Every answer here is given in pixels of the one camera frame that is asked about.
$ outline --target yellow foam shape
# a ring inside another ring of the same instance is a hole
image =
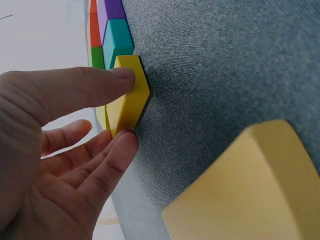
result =
[[[138,55],[119,55],[115,59],[114,67],[131,68],[135,73],[135,84],[129,93],[106,106],[113,137],[121,130],[135,129],[150,95],[148,83]]]
[[[273,120],[245,129],[162,217],[172,240],[318,240],[320,178]]]
[[[103,130],[110,130],[108,115],[106,112],[106,105],[97,106],[95,108],[95,115],[96,115],[96,118],[98,119],[98,122],[100,123],[102,129]]]

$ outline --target skin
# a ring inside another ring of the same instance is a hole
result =
[[[0,75],[0,239],[92,239],[102,207],[135,156],[134,132],[103,131],[78,120],[42,131],[74,111],[105,105],[129,92],[128,68],[14,71]]]

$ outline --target gray fabric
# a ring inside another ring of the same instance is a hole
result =
[[[251,124],[288,120],[320,167],[319,0],[122,2],[152,90],[112,195],[127,240],[169,239],[163,208]]]

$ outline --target finger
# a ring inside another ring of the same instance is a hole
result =
[[[111,140],[111,133],[103,131],[85,144],[58,155],[44,158],[40,162],[39,173],[62,176],[93,159],[108,146]]]
[[[62,128],[42,132],[42,156],[70,147],[83,139],[92,129],[87,120],[78,120]]]
[[[112,102],[133,88],[135,74],[130,68],[75,67],[9,72],[0,83],[4,98],[44,126],[79,109]]]
[[[77,189],[96,214],[102,210],[107,198],[137,153],[139,144],[135,134],[125,133],[114,143],[102,163]]]
[[[115,142],[118,140],[118,138],[125,133],[135,134],[131,130],[120,131],[115,136],[115,138],[108,144],[108,146],[105,149],[101,150],[96,157],[94,157],[91,161],[87,162],[86,164],[75,169],[74,171],[71,171],[68,174],[64,175],[61,179],[65,183],[77,189],[84,182],[84,180],[101,164],[101,162],[109,154],[111,148],[113,147]]]

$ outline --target wooden block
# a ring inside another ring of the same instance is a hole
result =
[[[109,126],[112,136],[124,129],[134,130],[144,106],[150,95],[149,86],[137,55],[121,55],[115,60],[115,68],[128,67],[135,73],[135,84],[133,89],[107,104]]]
[[[104,54],[101,46],[90,47],[89,67],[105,69]]]
[[[126,19],[121,0],[99,0],[97,13],[101,42],[104,42],[107,23],[111,19]]]
[[[134,44],[130,35],[127,20],[111,19],[108,22],[103,42],[105,69],[112,69],[118,55],[131,55]]]
[[[89,25],[89,37],[90,37],[90,46],[91,47],[101,47],[101,39],[99,32],[99,23],[98,23],[98,14],[90,13],[88,16],[88,25]]]
[[[97,0],[88,1],[88,14],[98,13],[97,11]]]
[[[245,129],[162,217],[172,240],[318,240],[320,178],[273,120]]]
[[[95,115],[103,130],[110,130],[106,105],[95,108]]]

